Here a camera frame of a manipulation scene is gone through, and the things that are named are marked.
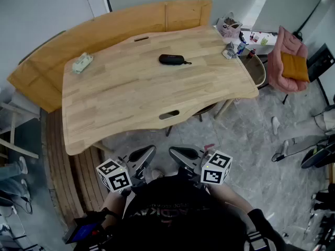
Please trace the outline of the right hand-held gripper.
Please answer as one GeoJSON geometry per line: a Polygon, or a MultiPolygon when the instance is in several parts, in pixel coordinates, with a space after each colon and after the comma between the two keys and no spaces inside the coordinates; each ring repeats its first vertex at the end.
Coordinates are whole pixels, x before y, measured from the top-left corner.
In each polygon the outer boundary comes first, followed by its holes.
{"type": "Polygon", "coordinates": [[[169,155],[188,171],[191,181],[198,188],[206,184],[221,185],[232,164],[232,157],[221,151],[173,146],[169,149],[169,155]]]}

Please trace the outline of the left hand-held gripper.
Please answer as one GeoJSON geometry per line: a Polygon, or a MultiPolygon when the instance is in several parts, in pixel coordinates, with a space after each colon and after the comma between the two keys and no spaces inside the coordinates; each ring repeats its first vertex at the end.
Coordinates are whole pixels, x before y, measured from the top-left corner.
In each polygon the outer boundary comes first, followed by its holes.
{"type": "Polygon", "coordinates": [[[109,158],[96,167],[102,183],[111,191],[121,191],[130,187],[138,187],[146,181],[143,171],[151,163],[157,148],[148,145],[137,149],[125,157],[116,160],[109,158]]]}

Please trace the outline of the black zippered case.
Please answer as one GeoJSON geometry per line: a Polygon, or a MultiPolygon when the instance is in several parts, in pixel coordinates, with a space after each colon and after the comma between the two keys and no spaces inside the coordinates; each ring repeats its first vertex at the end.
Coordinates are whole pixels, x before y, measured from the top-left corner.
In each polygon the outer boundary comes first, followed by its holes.
{"type": "Polygon", "coordinates": [[[164,65],[192,64],[191,62],[185,61],[182,55],[170,55],[170,54],[161,54],[159,56],[159,62],[164,65]]]}

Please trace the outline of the person's left forearm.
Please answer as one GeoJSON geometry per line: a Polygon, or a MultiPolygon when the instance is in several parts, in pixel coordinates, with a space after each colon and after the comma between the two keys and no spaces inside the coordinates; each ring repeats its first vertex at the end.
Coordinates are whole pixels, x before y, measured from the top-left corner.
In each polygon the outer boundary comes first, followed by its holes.
{"type": "Polygon", "coordinates": [[[127,197],[130,194],[130,189],[110,192],[103,203],[103,208],[107,208],[109,211],[116,213],[122,218],[126,207],[127,197]]]}

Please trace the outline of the black legged wicker chair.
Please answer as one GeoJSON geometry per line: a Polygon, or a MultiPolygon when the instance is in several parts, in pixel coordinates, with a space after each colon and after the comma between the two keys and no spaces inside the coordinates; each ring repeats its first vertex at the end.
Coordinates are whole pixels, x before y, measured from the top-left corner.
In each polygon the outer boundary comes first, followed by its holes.
{"type": "MultiPolygon", "coordinates": [[[[199,121],[202,122],[203,121],[203,117],[202,115],[206,112],[208,112],[209,110],[213,109],[215,104],[211,104],[203,109],[201,109],[200,111],[196,112],[195,114],[193,114],[194,117],[198,117],[199,121]]],[[[168,137],[171,133],[173,126],[169,126],[167,129],[165,129],[165,136],[168,137]]]]}

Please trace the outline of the person's black shirt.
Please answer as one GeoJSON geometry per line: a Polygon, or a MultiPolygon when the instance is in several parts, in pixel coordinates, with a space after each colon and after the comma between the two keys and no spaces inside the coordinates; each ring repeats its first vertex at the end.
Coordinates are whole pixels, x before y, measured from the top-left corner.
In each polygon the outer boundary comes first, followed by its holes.
{"type": "Polygon", "coordinates": [[[246,214],[178,176],[148,183],[104,227],[113,230],[106,251],[287,250],[260,209],[246,214]]]}

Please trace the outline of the wooden slat platform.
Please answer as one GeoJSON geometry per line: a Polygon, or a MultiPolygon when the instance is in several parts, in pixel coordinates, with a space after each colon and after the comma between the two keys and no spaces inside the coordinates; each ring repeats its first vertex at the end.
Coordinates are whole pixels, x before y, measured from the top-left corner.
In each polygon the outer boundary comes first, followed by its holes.
{"type": "Polygon", "coordinates": [[[65,150],[62,110],[41,117],[44,169],[52,202],[64,229],[87,211],[99,211],[108,195],[96,167],[104,152],[94,146],[78,155],[65,150]]]}

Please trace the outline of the black device with screen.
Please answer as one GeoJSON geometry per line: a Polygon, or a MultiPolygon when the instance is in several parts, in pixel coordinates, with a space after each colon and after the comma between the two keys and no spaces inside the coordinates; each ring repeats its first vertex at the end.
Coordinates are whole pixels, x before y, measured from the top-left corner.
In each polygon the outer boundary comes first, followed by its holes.
{"type": "Polygon", "coordinates": [[[63,242],[65,244],[71,244],[90,238],[95,232],[99,231],[108,215],[117,219],[119,218],[116,213],[109,211],[107,208],[103,208],[99,212],[88,211],[84,213],[82,217],[74,218],[70,227],[62,237],[63,242]]]}

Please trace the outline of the green wet wipes packet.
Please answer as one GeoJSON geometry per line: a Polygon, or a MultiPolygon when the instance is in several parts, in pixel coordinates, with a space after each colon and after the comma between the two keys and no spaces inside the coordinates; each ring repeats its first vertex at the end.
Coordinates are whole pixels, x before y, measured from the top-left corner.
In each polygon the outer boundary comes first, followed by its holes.
{"type": "Polygon", "coordinates": [[[92,61],[94,57],[84,52],[73,64],[72,71],[75,74],[80,74],[92,61]]]}

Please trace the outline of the black and yellow helmet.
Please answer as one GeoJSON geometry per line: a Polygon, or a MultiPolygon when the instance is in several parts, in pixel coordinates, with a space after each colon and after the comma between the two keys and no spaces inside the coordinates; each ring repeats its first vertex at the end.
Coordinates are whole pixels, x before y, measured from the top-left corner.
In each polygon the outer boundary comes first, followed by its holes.
{"type": "Polygon", "coordinates": [[[302,160],[301,168],[321,168],[332,163],[335,163],[335,141],[310,150],[302,160]]]}

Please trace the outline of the white printed plastic bag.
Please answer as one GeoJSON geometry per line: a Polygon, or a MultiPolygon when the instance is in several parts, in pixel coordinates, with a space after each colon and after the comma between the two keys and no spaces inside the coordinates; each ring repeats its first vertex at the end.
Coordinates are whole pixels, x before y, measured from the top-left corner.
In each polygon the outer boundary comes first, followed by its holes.
{"type": "Polygon", "coordinates": [[[216,24],[216,28],[223,38],[238,38],[241,27],[242,23],[235,20],[233,12],[219,18],[216,24]]]}

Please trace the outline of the orange cushion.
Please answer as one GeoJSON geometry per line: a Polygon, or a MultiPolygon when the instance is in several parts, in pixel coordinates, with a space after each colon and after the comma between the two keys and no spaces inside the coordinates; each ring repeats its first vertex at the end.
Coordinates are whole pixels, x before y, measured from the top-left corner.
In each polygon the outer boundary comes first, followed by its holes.
{"type": "Polygon", "coordinates": [[[297,55],[281,52],[283,63],[282,76],[297,81],[310,82],[307,70],[307,59],[297,55]]]}

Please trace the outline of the white side shelf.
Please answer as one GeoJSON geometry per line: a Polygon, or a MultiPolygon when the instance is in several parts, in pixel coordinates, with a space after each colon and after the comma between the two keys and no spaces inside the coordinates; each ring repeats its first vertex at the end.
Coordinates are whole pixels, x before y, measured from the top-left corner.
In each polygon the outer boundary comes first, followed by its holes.
{"type": "Polygon", "coordinates": [[[261,40],[266,35],[270,35],[270,39],[269,39],[267,45],[275,45],[275,43],[277,41],[277,35],[273,35],[272,33],[257,32],[257,31],[250,31],[250,30],[241,30],[241,32],[243,33],[242,36],[244,37],[247,44],[261,45],[261,40]],[[258,37],[257,41],[254,41],[254,40],[250,39],[251,32],[254,32],[255,37],[258,37]]]}

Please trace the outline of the black framed box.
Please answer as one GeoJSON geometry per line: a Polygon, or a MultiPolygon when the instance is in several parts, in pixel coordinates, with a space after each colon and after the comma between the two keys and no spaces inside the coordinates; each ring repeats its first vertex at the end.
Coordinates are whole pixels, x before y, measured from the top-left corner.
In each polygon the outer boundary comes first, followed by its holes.
{"type": "Polygon", "coordinates": [[[324,43],[319,50],[307,60],[309,81],[313,82],[318,79],[333,64],[335,64],[335,58],[328,46],[324,43]]]}

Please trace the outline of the wooden frame stand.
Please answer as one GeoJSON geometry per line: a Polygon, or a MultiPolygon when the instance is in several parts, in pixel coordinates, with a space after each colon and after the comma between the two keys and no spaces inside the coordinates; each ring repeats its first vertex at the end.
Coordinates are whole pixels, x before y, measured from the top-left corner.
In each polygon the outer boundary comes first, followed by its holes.
{"type": "Polygon", "coordinates": [[[38,120],[40,119],[40,116],[33,113],[33,112],[27,111],[25,109],[20,109],[18,107],[11,106],[11,105],[6,104],[4,102],[0,103],[0,106],[2,108],[12,112],[12,119],[11,119],[11,125],[10,125],[10,140],[9,140],[9,142],[7,142],[3,139],[0,139],[0,145],[2,145],[4,147],[7,147],[7,148],[9,148],[13,151],[18,152],[18,153],[24,154],[26,156],[38,159],[39,158],[38,154],[35,154],[35,153],[30,152],[28,150],[22,149],[21,147],[18,147],[18,146],[15,145],[15,129],[16,129],[16,117],[18,115],[27,115],[29,117],[32,117],[32,118],[35,118],[35,119],[38,119],[38,120]]]}

